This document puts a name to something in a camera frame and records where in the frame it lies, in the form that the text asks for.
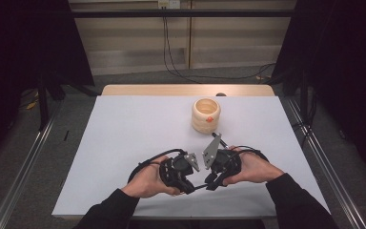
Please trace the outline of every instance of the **white paper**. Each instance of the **white paper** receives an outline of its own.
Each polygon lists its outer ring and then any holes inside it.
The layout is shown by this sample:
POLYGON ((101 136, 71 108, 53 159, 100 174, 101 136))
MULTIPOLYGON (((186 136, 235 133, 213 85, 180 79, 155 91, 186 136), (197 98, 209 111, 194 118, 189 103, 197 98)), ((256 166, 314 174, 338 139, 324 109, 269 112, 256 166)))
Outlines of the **white paper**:
MULTIPOLYGON (((191 126, 192 105, 201 96, 99 96, 52 212, 61 218, 82 217, 94 204, 126 185, 131 171, 170 149, 196 153, 201 171, 188 176, 204 184, 201 153, 213 140, 191 126)), ((293 129, 278 97, 213 97, 221 107, 217 133, 228 145, 260 150, 272 164, 289 173, 326 209, 293 129)), ((241 182, 215 191, 197 190, 170 197, 159 194, 138 203, 140 219, 263 218, 275 216, 265 184, 241 182)))

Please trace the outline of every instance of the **table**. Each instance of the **table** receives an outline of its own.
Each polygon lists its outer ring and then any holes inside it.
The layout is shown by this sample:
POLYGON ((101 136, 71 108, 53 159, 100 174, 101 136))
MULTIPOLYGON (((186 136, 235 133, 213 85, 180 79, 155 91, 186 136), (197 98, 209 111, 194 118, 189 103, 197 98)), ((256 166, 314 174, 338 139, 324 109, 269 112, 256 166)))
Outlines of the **table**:
MULTIPOLYGON (((327 208, 281 103, 269 86, 111 85, 96 100, 52 214, 64 219, 82 217, 90 206, 125 184, 125 179, 138 162, 158 153, 179 146, 189 153, 201 153, 213 138, 197 133, 187 125, 190 108, 197 98, 218 93, 229 95, 214 98, 223 111, 222 124, 217 130, 227 134, 223 138, 228 144, 235 140, 237 142, 234 143, 251 141, 252 147, 261 149, 273 164, 289 172, 327 208)), ((202 158, 197 158, 201 165, 202 158)), ((188 179, 197 186, 204 182, 208 173, 203 169, 188 179)), ((273 216, 275 207, 264 184, 244 182, 215 192, 197 190, 176 198, 158 195, 141 199, 134 214, 135 219, 254 219, 273 216)))

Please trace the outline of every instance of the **person's left hand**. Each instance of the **person's left hand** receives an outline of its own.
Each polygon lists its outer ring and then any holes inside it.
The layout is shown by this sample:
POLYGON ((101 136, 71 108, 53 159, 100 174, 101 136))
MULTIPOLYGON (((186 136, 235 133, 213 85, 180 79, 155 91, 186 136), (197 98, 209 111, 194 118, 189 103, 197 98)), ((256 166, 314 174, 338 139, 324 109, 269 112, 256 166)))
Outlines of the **person's left hand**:
MULTIPOLYGON (((168 159, 162 156, 153 162, 160 163, 168 159)), ((135 177, 124 188, 121 189, 125 194, 133 198, 151 198, 159 193, 178 195, 180 190, 174 187, 167 187, 159 176, 159 165, 150 164, 139 171, 135 177)))

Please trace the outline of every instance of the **black curtain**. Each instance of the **black curtain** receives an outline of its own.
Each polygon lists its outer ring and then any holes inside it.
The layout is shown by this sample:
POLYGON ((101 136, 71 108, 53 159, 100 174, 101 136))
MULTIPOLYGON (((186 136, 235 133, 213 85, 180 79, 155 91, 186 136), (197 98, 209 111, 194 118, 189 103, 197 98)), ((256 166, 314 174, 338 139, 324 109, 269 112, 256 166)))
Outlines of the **black curtain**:
POLYGON ((42 73, 56 73, 75 85, 92 85, 92 73, 67 0, 0 1, 0 140, 15 119, 20 94, 36 88, 42 73), (31 15, 31 12, 42 12, 31 15))
POLYGON ((366 162, 366 1, 298 0, 295 9, 317 13, 291 20, 273 78, 293 94, 306 71, 366 162))

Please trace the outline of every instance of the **aluminum rail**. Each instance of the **aluminum rail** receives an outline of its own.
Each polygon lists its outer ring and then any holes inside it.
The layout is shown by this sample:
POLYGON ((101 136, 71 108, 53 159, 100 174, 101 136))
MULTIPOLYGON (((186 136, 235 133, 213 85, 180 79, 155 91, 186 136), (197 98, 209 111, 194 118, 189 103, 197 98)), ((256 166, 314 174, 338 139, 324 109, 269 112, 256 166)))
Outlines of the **aluminum rail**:
POLYGON ((294 10, 72 10, 72 11, 24 11, 26 17, 293 17, 309 15, 294 10))
MULTIPOLYGON (((299 113, 300 109, 298 105, 293 99, 290 99, 289 103, 296 120, 299 123, 302 123, 302 117, 301 114, 299 113)), ((353 202, 349 193, 346 191, 342 182, 337 176, 334 167, 329 161, 329 158, 326 157, 326 154, 323 151, 322 147, 320 146, 319 142, 317 141, 314 132, 308 129, 309 127, 305 125, 301 127, 303 134, 308 138, 308 143, 311 146, 311 149, 314 152, 314 155, 320 167, 322 168, 325 177, 328 179, 337 197, 337 200, 339 201, 341 207, 343 208, 344 213, 346 214, 353 228, 355 229, 366 228, 366 224, 363 218, 361 217, 361 214, 358 212, 355 203, 353 202)))
POLYGON ((37 137, 34 140, 31 149, 29 150, 29 154, 23 162, 22 168, 17 174, 17 177, 11 185, 4 200, 0 204, 0 229, 5 228, 8 223, 10 215, 13 212, 14 207, 16 206, 17 200, 20 198, 20 195, 22 194, 25 184, 30 176, 31 169, 35 161, 37 160, 38 155, 40 154, 47 137, 50 134, 53 121, 59 113, 62 101, 56 102, 55 105, 56 106, 53 108, 53 112, 48 124, 42 131, 37 134, 37 137))

